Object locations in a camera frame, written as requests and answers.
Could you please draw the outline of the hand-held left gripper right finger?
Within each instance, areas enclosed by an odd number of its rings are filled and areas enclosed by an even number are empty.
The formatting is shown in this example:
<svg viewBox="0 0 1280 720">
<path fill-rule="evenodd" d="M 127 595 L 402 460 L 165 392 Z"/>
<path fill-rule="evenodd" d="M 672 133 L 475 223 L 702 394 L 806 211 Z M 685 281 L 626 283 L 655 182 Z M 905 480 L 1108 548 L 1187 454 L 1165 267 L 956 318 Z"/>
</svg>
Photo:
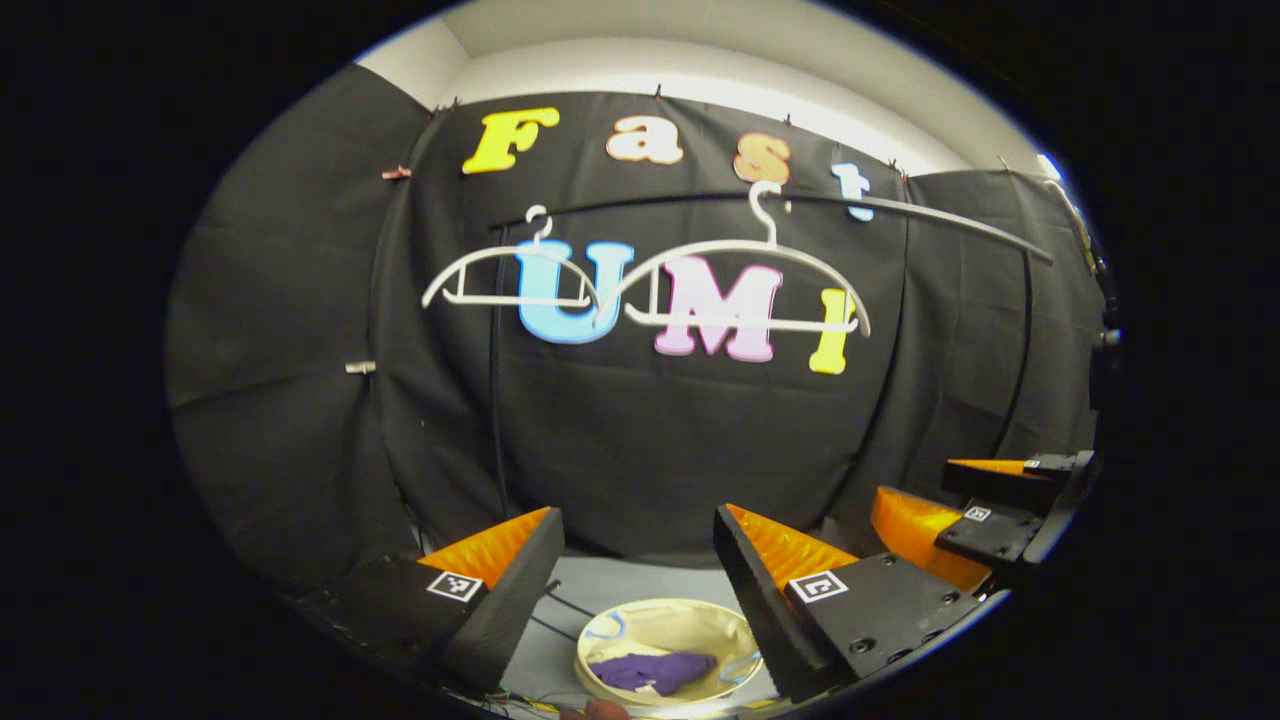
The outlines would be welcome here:
<svg viewBox="0 0 1280 720">
<path fill-rule="evenodd" d="M 713 544 L 778 694 L 796 705 L 905 669 L 983 605 L 899 553 L 847 559 L 732 503 L 716 509 Z"/>
</svg>

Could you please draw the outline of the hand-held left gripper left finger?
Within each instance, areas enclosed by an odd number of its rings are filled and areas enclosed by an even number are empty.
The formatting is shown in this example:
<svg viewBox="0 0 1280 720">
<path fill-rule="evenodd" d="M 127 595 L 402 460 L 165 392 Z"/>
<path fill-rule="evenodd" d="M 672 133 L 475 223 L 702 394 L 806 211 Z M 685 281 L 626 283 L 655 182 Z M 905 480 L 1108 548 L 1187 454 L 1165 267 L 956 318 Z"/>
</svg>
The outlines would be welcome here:
<svg viewBox="0 0 1280 720">
<path fill-rule="evenodd" d="M 543 507 L 422 557 L 365 562 L 298 610 L 397 676 L 494 693 L 563 550 L 562 511 Z"/>
</svg>

